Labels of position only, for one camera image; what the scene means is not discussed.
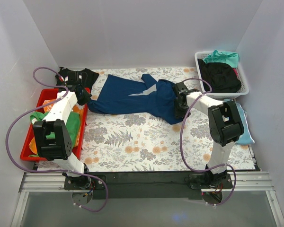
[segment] white laundry basket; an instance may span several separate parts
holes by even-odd
[[[199,67],[199,64],[198,64],[198,58],[204,59],[205,57],[207,57],[207,55],[212,54],[212,53],[213,53],[213,51],[201,51],[201,52],[195,53],[195,63],[197,64],[198,76],[199,76],[200,79],[202,79],[202,77],[201,77],[200,67]],[[238,63],[238,67],[235,68],[234,70],[236,70],[236,73],[238,75],[238,79],[241,81],[241,84],[242,84],[239,91],[237,91],[236,93],[209,93],[207,95],[211,98],[221,100],[221,99],[226,99],[226,98],[235,99],[239,96],[248,94],[249,88],[248,88],[248,85],[247,85],[245,74],[244,74],[242,67],[240,65],[240,62]],[[203,82],[200,81],[200,83],[201,83],[202,92],[205,92]]]

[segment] orange cloth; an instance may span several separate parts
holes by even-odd
[[[51,99],[51,100],[45,100],[43,102],[42,105],[45,105],[45,104],[48,104],[50,102],[53,102],[55,99]],[[50,110],[52,109],[53,107],[53,104],[51,105],[48,105],[48,106],[45,106],[43,109],[44,109],[44,112],[50,112]],[[76,113],[79,114],[79,117],[80,117],[80,122],[83,121],[83,112],[84,112],[84,106],[80,106],[80,105],[75,105],[72,110]],[[78,146],[79,144],[79,138],[80,138],[80,132],[81,132],[81,126],[79,127],[79,131],[78,131],[78,134],[77,134],[77,137],[76,137],[76,143],[74,145],[74,147]],[[37,147],[36,147],[36,141],[35,141],[35,138],[33,137],[33,139],[30,141],[28,147],[30,148],[30,150],[34,153],[34,154],[38,154],[37,152]]]

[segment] floral pattern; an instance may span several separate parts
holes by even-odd
[[[197,78],[195,68],[95,70],[100,74],[92,88],[96,100],[108,74],[141,81],[143,73],[155,79],[175,83]],[[185,82],[188,88],[200,89],[199,81]],[[182,123],[170,125],[149,113],[102,115],[88,112],[80,160],[91,172],[105,171],[180,171],[187,170],[179,150]],[[196,109],[186,121],[183,133],[184,156],[196,169],[204,169],[210,159],[213,140],[208,117]],[[255,169],[248,146],[235,145],[229,163],[236,169]],[[39,170],[60,169],[52,162],[40,162]]]

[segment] green cloth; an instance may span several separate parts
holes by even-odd
[[[32,115],[30,115],[31,123],[34,124],[35,121],[42,121],[43,118],[45,118],[45,116],[48,115],[48,113],[49,112],[46,113],[33,112]],[[72,141],[72,147],[74,147],[76,143],[76,137],[80,128],[80,117],[78,113],[76,112],[70,113],[66,122],[66,128]],[[52,132],[50,135],[47,135],[46,138],[55,139],[55,134]]]
[[[212,54],[209,54],[203,59],[207,64],[210,62],[221,62],[229,64],[232,68],[238,67],[239,55],[235,52],[229,51],[214,51]]]

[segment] red basket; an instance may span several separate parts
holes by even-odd
[[[39,100],[38,100],[38,103],[37,103],[37,107],[41,106],[45,100],[56,99],[57,94],[58,94],[57,88],[43,89],[41,91],[41,94],[40,94],[40,97],[39,97]],[[37,111],[44,113],[43,108],[41,108]],[[87,111],[88,111],[88,108],[87,108],[87,105],[85,105],[84,112],[83,112],[83,118],[82,118],[82,122],[81,122],[79,143],[78,143],[78,146],[76,146],[72,149],[72,152],[74,153],[74,155],[78,159],[80,159],[80,156],[81,156],[81,147],[82,147],[84,130],[85,130],[85,125],[86,125]],[[25,160],[25,161],[34,161],[34,162],[47,161],[47,159],[44,158],[44,157],[30,157],[30,155],[34,155],[34,153],[30,150],[28,145],[29,145],[30,141],[33,139],[33,137],[34,137],[34,131],[33,131],[33,125],[31,124],[29,126],[27,138],[25,139],[25,142],[24,142],[24,145],[23,145],[23,148],[22,148],[22,151],[21,151],[20,159]]]

